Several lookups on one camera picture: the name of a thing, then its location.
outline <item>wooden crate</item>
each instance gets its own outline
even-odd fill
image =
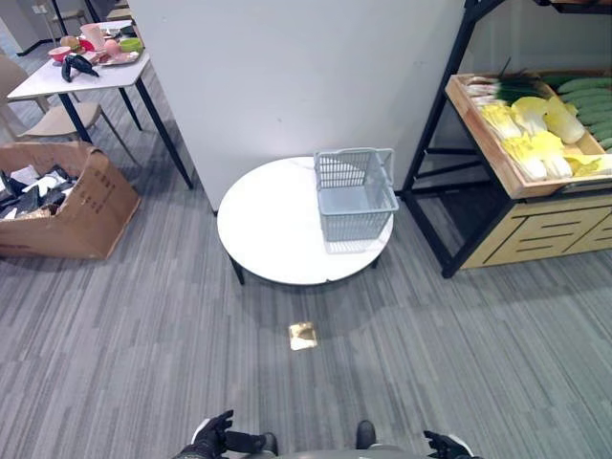
[[[473,76],[474,74],[452,76],[447,84],[447,95],[457,110],[457,113],[470,130],[474,140],[495,172],[495,175],[511,198],[520,199],[549,196],[563,186],[569,184],[586,186],[590,183],[594,183],[594,187],[610,187],[612,189],[612,176],[609,175],[593,175],[589,177],[547,180],[542,182],[526,181],[512,158],[502,147],[500,140],[489,128],[485,119],[480,115],[478,107],[473,103],[466,92],[464,82]],[[543,83],[542,89],[551,97],[557,96],[549,86]],[[605,153],[596,139],[588,132],[577,143],[565,145],[565,150],[568,153],[583,153],[586,155],[602,155]],[[609,184],[595,184],[602,179],[608,179],[611,180],[611,182]]]
[[[518,203],[462,266],[612,249],[612,195]]]

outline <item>white table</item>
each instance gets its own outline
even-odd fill
[[[314,160],[304,157],[264,164],[244,175],[224,196],[217,229],[241,284],[244,268],[275,282],[316,285],[376,267],[393,217],[374,241],[325,243]],[[326,244],[340,252],[329,253]],[[347,247],[358,251],[341,252]]]
[[[144,102],[146,109],[148,110],[153,122],[155,123],[155,126],[158,129],[158,132],[160,133],[160,136],[162,137],[162,140],[170,153],[172,161],[176,165],[177,169],[179,169],[179,172],[183,176],[187,186],[189,188],[193,188],[193,184],[189,179],[176,147],[170,139],[164,123],[162,122],[162,119],[160,118],[160,115],[155,108],[155,105],[153,104],[144,83],[142,82],[141,75],[149,61],[149,54],[145,50],[142,52],[141,57],[136,62],[131,64],[96,66],[95,70],[98,72],[99,77],[81,74],[77,70],[73,69],[73,80],[71,83],[68,83],[61,76],[61,65],[50,59],[36,72],[31,74],[28,79],[17,86],[9,94],[8,99],[20,100],[24,98],[35,98],[38,96],[58,94],[61,102],[66,108],[66,111],[68,112],[68,115],[70,115],[70,118],[75,125],[76,131],[78,132],[80,138],[85,142],[91,143],[91,138],[89,137],[85,126],[83,126],[82,121],[78,117],[77,110],[75,110],[75,106],[70,100],[68,93],[119,88],[121,96],[123,97],[132,118],[139,129],[141,129],[136,113],[134,112],[134,108],[132,107],[129,98],[123,89],[127,86],[136,85],[136,89],[140,93],[142,101]]]

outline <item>black glove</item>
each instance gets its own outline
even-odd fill
[[[429,457],[438,459],[470,459],[472,457],[466,446],[455,442],[447,435],[440,435],[429,430],[425,430],[423,434],[429,439],[429,447],[436,450],[429,454]]]
[[[231,427],[233,409],[210,419],[195,436],[192,445],[181,453],[196,453],[207,459],[218,459],[228,450],[226,445],[226,430]]]

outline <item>white wall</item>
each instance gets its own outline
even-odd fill
[[[401,186],[463,3],[130,0],[214,208],[250,169],[322,148],[395,147]],[[464,68],[498,69],[508,54],[514,67],[600,65],[609,34],[609,18],[509,0],[478,27]],[[191,46],[177,49],[178,36]]]

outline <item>wooden cabinet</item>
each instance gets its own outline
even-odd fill
[[[612,248],[612,196],[516,204],[462,268]]]

